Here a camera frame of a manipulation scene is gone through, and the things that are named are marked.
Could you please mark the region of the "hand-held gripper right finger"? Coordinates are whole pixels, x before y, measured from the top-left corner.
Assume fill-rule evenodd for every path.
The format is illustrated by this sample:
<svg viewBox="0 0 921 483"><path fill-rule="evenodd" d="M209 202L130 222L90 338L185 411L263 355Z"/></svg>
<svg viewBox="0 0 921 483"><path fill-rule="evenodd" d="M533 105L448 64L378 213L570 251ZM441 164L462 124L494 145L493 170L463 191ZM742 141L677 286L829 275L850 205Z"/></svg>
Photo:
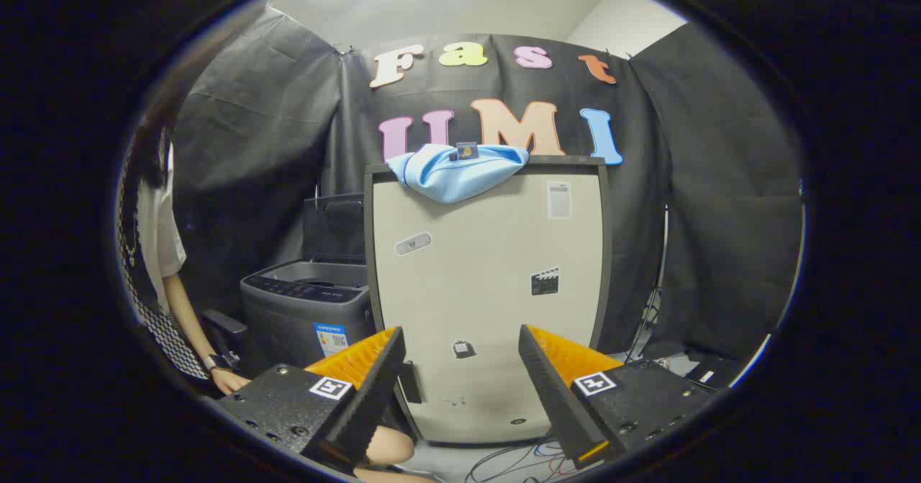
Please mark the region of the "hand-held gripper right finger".
<svg viewBox="0 0 921 483"><path fill-rule="evenodd" d="M576 469L654 443L720 394L655 361L615 361L533 325L521 325L517 351Z"/></svg>

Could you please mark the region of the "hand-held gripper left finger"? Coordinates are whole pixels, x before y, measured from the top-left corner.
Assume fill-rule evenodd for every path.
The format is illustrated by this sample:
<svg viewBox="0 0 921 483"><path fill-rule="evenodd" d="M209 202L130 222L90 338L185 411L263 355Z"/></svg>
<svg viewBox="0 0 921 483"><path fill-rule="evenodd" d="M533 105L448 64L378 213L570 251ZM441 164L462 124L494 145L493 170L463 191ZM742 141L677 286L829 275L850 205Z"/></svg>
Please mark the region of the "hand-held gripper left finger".
<svg viewBox="0 0 921 483"><path fill-rule="evenodd" d="M267 443L349 474L366 460L405 356L404 330L391 327L309 367L279 363L216 405Z"/></svg>

